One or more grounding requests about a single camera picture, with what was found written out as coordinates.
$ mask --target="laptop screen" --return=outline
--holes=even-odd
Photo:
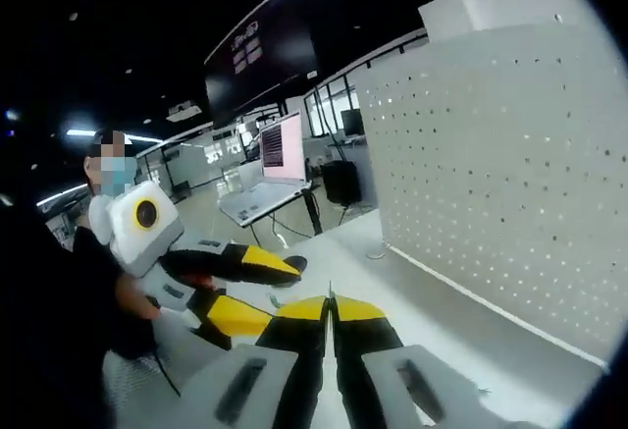
[[[267,179],[305,180],[301,115],[292,113],[260,135],[262,174]]]

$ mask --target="camera lens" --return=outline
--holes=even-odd
[[[157,207],[152,201],[143,200],[137,205],[135,217],[142,228],[152,228],[157,222]]]

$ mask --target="black speaker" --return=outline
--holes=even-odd
[[[321,167],[327,199],[342,206],[362,201],[362,191],[357,180],[355,164],[348,161],[332,161]]]

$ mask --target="desk leg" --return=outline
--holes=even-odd
[[[305,206],[307,207],[307,212],[310,215],[310,221],[312,222],[312,227],[314,228],[314,236],[322,235],[323,227],[321,226],[321,218],[318,216],[318,212],[316,211],[314,198],[312,198],[312,191],[304,191],[303,199],[305,200]]]

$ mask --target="person's hand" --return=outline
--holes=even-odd
[[[124,311],[139,318],[155,319],[159,316],[159,309],[137,289],[135,278],[130,274],[124,273],[118,278],[116,301]]]

